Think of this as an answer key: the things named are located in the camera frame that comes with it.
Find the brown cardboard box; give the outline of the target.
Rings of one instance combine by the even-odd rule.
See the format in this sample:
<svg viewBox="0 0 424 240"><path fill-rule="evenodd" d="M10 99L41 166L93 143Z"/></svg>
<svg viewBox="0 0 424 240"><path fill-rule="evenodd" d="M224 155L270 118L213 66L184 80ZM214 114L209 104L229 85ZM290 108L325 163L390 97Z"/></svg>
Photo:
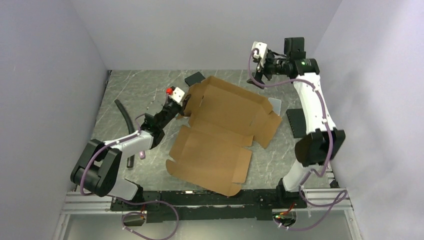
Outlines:
<svg viewBox="0 0 424 240"><path fill-rule="evenodd" d="M252 152L267 148L281 117L267 97L215 76L192 85L183 125L169 151L167 172L218 194L235 196L246 181Z"/></svg>

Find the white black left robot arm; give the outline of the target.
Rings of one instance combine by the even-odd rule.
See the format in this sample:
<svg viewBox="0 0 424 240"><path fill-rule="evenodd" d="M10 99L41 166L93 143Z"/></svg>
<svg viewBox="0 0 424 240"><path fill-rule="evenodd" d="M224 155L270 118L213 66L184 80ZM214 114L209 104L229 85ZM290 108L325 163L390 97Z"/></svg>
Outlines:
<svg viewBox="0 0 424 240"><path fill-rule="evenodd" d="M71 182L79 185L82 195L112 195L124 199L129 209L139 209L144 203L143 188L118 178L121 162L158 146L165 136L165 126L183 114L184 108L184 102L168 99L160 112L143 114L144 121L135 132L109 141L90 140L70 174Z"/></svg>

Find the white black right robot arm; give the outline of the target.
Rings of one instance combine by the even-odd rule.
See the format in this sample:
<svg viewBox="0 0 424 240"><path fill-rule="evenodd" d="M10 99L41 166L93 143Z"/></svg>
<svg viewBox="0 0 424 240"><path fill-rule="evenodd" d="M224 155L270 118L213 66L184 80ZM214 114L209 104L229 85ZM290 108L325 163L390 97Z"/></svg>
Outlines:
<svg viewBox="0 0 424 240"><path fill-rule="evenodd" d="M282 178L283 189L275 194L276 203L287 208L295 201L295 194L311 174L323 177L331 160L346 138L344 130L337 129L328 111L321 87L320 69L316 59L308 58L304 37L284 40L283 53L269 49L264 42L255 41L250 51L251 61L257 64L248 82L266 88L262 80L275 75L288 79L274 86L291 83L300 99L305 120L305 135L295 145L296 160L290 171Z"/></svg>

